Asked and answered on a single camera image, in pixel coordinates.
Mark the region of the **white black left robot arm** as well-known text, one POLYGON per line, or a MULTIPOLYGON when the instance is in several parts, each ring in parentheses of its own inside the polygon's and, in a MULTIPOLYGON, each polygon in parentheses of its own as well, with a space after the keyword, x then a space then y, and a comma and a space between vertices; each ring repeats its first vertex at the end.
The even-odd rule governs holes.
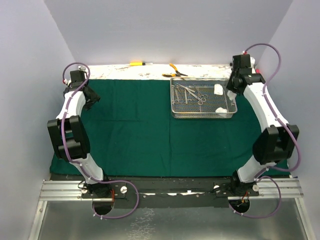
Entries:
POLYGON ((70 163, 85 179, 84 188, 92 195, 106 198, 112 187, 108 176, 94 161, 90 141, 81 120, 82 110, 89 110, 101 97, 89 87, 84 69, 70 72, 63 92, 63 107, 55 119, 47 122, 47 129, 55 155, 70 163))

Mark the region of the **steel tweezers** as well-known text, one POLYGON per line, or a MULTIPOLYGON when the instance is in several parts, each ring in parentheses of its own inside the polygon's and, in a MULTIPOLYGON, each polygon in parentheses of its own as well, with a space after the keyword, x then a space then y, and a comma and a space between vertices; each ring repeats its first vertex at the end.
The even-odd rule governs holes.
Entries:
POLYGON ((188 88, 188 87, 186 87, 186 86, 183 86, 183 85, 181 85, 181 84, 178 84, 178 86, 184 88, 187 92, 189 92, 189 93, 190 93, 192 96, 194 96, 195 98, 197 97, 197 95, 195 95, 195 91, 194 91, 194 90, 192 90, 192 89, 190 89, 190 88, 188 88))

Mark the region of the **white gauze pad top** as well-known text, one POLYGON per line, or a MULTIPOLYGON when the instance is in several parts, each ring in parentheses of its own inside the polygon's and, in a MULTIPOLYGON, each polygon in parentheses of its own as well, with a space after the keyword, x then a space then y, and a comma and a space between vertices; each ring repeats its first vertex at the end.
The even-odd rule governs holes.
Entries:
POLYGON ((214 85, 214 94, 218 96, 222 96, 224 94, 224 89, 223 86, 220 84, 215 84, 214 85))

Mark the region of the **dark green surgical cloth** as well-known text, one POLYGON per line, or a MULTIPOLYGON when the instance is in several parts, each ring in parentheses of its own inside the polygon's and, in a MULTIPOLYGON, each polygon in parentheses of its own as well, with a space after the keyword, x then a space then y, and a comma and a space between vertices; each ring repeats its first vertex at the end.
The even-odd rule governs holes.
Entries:
POLYGON ((230 176, 261 133, 249 102, 229 119, 176 119, 168 80, 91 80, 101 99, 81 120, 90 153, 110 176, 230 176))

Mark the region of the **steel mesh instrument tray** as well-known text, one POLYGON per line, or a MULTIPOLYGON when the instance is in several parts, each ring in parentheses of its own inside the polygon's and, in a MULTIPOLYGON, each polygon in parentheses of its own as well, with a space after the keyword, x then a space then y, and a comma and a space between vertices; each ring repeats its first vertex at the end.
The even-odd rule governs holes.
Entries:
POLYGON ((226 78, 172 77, 171 113, 176 119, 230 119, 237 111, 226 78))

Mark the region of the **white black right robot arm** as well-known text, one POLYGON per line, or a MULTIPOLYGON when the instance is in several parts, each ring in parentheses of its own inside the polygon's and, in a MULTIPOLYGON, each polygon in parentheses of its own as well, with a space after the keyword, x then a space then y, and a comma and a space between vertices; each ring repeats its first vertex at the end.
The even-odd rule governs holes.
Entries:
POLYGON ((261 134, 252 146, 252 156, 231 177, 230 191, 241 196, 263 173, 292 156, 300 130, 280 114, 270 98, 264 77, 253 71, 249 54, 232 57, 227 89, 247 99, 261 128, 261 134))

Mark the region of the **white gauze pad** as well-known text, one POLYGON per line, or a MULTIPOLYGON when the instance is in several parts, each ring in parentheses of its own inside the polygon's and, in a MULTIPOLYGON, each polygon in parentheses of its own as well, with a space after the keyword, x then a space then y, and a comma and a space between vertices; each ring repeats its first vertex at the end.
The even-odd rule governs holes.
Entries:
POLYGON ((223 86, 220 84, 215 84, 214 85, 214 94, 218 96, 222 96, 224 94, 224 89, 223 86))
POLYGON ((227 96, 228 96, 228 98, 229 98, 229 100, 230 100, 230 104, 231 104, 232 106, 235 106, 235 105, 236 105, 236 97, 237 97, 237 94, 234 93, 234 92, 232 92, 231 90, 228 90, 228 91, 227 91, 227 96))
POLYGON ((219 107, 215 110, 216 113, 227 113, 228 110, 222 107, 219 107))

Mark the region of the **white gauze pad bottom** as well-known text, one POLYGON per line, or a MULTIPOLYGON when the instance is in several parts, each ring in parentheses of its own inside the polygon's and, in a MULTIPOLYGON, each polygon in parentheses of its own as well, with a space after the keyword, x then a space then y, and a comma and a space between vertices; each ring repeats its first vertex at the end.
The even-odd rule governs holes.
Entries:
POLYGON ((222 107, 219 107, 215 110, 216 113, 227 113, 228 110, 222 107))

